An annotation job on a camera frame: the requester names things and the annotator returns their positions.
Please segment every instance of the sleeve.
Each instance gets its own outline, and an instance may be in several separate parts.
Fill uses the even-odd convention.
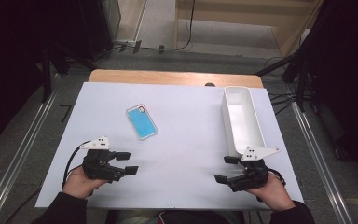
[[[58,193],[48,210],[33,224],[79,223],[87,222],[87,200],[78,199],[69,194]]]
[[[296,207],[273,213],[269,224],[315,224],[309,208],[303,203],[293,202]]]

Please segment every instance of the floor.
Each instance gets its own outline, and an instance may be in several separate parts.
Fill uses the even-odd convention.
[[[174,0],[122,0],[126,1],[128,8],[131,6],[137,7],[137,11],[143,12],[140,17],[133,17],[139,25],[137,28],[128,32],[128,34],[121,33],[117,36],[118,41],[132,43],[132,41],[142,40],[143,48],[156,48],[163,45],[165,48],[173,47],[173,26],[174,21]],[[186,28],[189,21],[182,21],[182,28],[180,30],[179,46],[183,46],[188,39],[188,32]],[[200,66],[207,67],[205,71],[222,71],[226,73],[241,72],[241,62],[255,62],[252,68],[256,71],[277,62],[282,56],[276,46],[272,32],[269,27],[238,25],[216,22],[199,22],[194,21],[192,26],[192,38],[188,47],[184,52],[191,52],[191,60],[197,60]],[[180,70],[180,69],[194,69],[197,71],[204,71],[203,68],[197,67],[196,64],[183,68],[183,57],[175,54],[167,53],[164,57],[159,57],[157,54],[140,53],[131,54],[123,52],[118,54],[114,52],[112,57],[116,57],[113,65],[112,61],[100,61],[99,65],[106,68],[120,68],[120,69],[155,69],[156,67],[147,65],[147,60],[157,63],[161,70]],[[208,64],[204,63],[205,58],[223,58],[233,63],[225,64]],[[268,92],[289,92],[296,88],[296,83],[287,85],[282,83],[280,75],[284,68],[273,71],[268,75],[262,77],[263,84],[268,89]],[[252,73],[253,70],[246,70],[245,72]],[[55,148],[59,144],[60,136],[65,128],[65,114],[67,112],[66,105],[73,104],[76,101],[76,94],[81,88],[81,84],[87,81],[90,75],[89,71],[85,71],[83,67],[78,64],[72,64],[71,76],[58,76],[55,86],[58,89],[57,99],[51,102],[51,105],[41,105],[39,103],[42,91],[38,91],[32,96],[26,109],[19,112],[13,122],[7,126],[3,133],[5,138],[0,139],[0,181],[5,178],[6,169],[13,158],[16,158],[16,150],[19,147],[29,147],[25,158],[28,160],[22,161],[22,168],[15,174],[17,176],[16,182],[6,185],[6,189],[11,189],[10,193],[3,196],[0,204],[2,211],[0,213],[0,223],[4,221],[13,213],[13,211],[24,202],[29,195],[31,195],[38,187],[40,182],[46,176],[48,170],[48,161],[46,158],[52,158],[55,153]],[[296,171],[297,180],[301,187],[306,204],[310,207],[317,223],[358,223],[358,163],[356,162],[342,162],[335,158],[334,146],[330,142],[323,124],[320,122],[317,115],[315,115],[310,107],[306,107],[305,113],[296,112],[296,105],[286,108],[281,114],[277,115],[277,120],[282,130],[282,136],[288,148],[292,164]],[[37,126],[33,123],[33,115],[43,116],[44,124]],[[307,123],[308,127],[302,126],[301,123]],[[39,131],[39,136],[29,137],[31,145],[24,146],[23,136],[29,136],[28,128],[35,126]],[[320,169],[317,163],[325,164],[325,169]],[[325,182],[323,175],[331,175],[333,182]],[[334,210],[335,202],[329,200],[328,192],[331,188],[336,188],[338,197],[343,201],[344,207],[340,209],[348,209],[348,215],[342,217]],[[34,210],[34,200],[24,207],[23,211],[18,215],[15,223],[28,223],[30,217],[37,217],[43,211]],[[89,223],[103,223],[103,215],[105,211],[89,211]],[[269,220],[269,214],[262,214],[263,219]],[[253,222],[258,219],[256,213],[246,215],[250,217]]]

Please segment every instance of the white plastic container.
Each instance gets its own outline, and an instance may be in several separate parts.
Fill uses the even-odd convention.
[[[225,87],[222,111],[230,156],[241,156],[247,147],[265,146],[248,88]]]

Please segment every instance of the power cord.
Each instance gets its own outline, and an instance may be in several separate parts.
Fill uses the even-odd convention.
[[[264,62],[264,68],[267,68],[267,63],[269,62],[269,61],[271,61],[271,60],[273,60],[273,59],[283,59],[284,60],[284,58],[283,57],[271,57],[271,58],[268,58],[265,62]],[[271,76],[273,76],[273,77],[278,77],[279,75],[277,75],[277,74],[272,74],[272,73],[268,73],[269,75],[271,75]]]
[[[193,18],[194,18],[194,6],[196,5],[196,0],[193,0],[193,6],[191,8],[191,16],[190,16],[190,30],[189,30],[189,38],[187,40],[187,43],[179,48],[179,49],[165,49],[165,48],[159,48],[159,49],[156,49],[156,48],[141,48],[141,47],[134,47],[132,45],[127,45],[127,44],[120,44],[120,43],[116,43],[114,45],[118,45],[119,47],[116,47],[116,48],[113,48],[113,50],[118,50],[118,49],[124,49],[124,48],[130,48],[130,49],[152,49],[152,50],[158,50],[158,51],[165,51],[165,50],[170,50],[170,51],[179,51],[179,50],[183,50],[185,48],[187,48],[187,46],[190,44],[191,42],[191,37],[192,37],[192,27],[193,27]]]
[[[249,224],[252,224],[251,211],[248,211]]]
[[[74,159],[74,156],[76,155],[76,153],[77,153],[78,150],[80,149],[80,146],[78,146],[78,147],[75,149],[75,151],[72,153],[71,157],[69,158],[69,161],[66,163],[65,171],[64,171],[64,173],[63,173],[62,188],[63,188],[63,186],[65,186],[66,179],[68,178],[68,175],[71,174],[71,172],[72,172],[73,170],[75,170],[77,167],[80,167],[81,165],[83,165],[83,164],[80,164],[80,165],[78,165],[77,167],[71,169],[71,170],[68,172],[69,167],[71,166],[72,160]]]
[[[23,206],[25,206],[28,202],[30,202],[34,196],[36,196],[40,190],[42,189],[42,185],[43,185],[43,181],[40,182],[39,187],[37,188],[37,190],[31,194],[31,196],[29,196],[22,204],[20,204],[20,206],[13,212],[13,214],[7,219],[7,221],[5,222],[5,224],[10,224],[14,217],[20,212],[20,210],[23,208]]]
[[[268,95],[273,95],[274,96],[274,97],[270,98],[272,106],[286,103],[286,105],[284,107],[282,107],[279,111],[275,112],[275,115],[280,114],[284,109],[289,107],[292,104],[292,102],[295,102],[297,100],[296,92],[283,93],[283,94],[269,93]],[[306,96],[309,96],[309,95],[304,95],[302,100],[309,101],[310,98],[306,98]],[[277,99],[279,99],[281,97],[287,97],[287,98],[284,99],[284,100],[275,101],[275,100],[277,100]]]
[[[257,216],[258,216],[258,221],[259,221],[261,224],[264,224],[264,221],[263,221],[263,218],[261,217],[260,211],[256,211],[256,212],[257,212]]]

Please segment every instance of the wrist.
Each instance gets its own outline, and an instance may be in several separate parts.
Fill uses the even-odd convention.
[[[72,197],[75,197],[75,198],[78,198],[78,199],[86,199],[91,194],[91,192],[87,193],[87,192],[83,192],[83,191],[77,190],[77,189],[69,190],[69,189],[66,189],[66,188],[62,189],[62,193],[71,195]]]
[[[294,207],[296,207],[296,205],[295,205],[295,203],[293,203],[292,200],[285,200],[285,201],[282,201],[279,204],[275,204],[275,206],[271,207],[271,209],[276,211],[276,212],[281,212],[281,211],[284,211],[284,210],[289,210],[289,209],[294,208]]]

